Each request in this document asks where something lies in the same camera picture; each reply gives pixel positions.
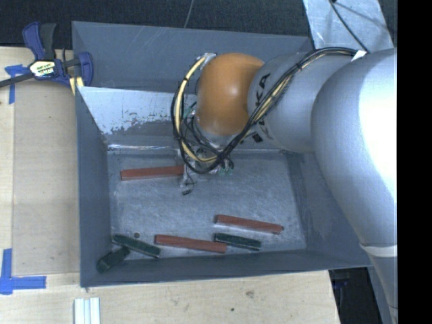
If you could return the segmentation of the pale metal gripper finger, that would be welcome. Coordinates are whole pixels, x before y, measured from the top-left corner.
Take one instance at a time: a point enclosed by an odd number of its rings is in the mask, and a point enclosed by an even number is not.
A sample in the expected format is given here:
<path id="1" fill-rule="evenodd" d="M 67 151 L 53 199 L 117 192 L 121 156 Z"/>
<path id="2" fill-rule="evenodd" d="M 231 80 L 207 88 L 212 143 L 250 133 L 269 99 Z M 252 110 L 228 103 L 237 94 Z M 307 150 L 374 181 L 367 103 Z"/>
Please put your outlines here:
<path id="1" fill-rule="evenodd" d="M 192 177 L 189 174 L 188 166 L 184 166 L 184 172 L 181 181 L 182 194 L 187 195 L 192 192 Z"/>

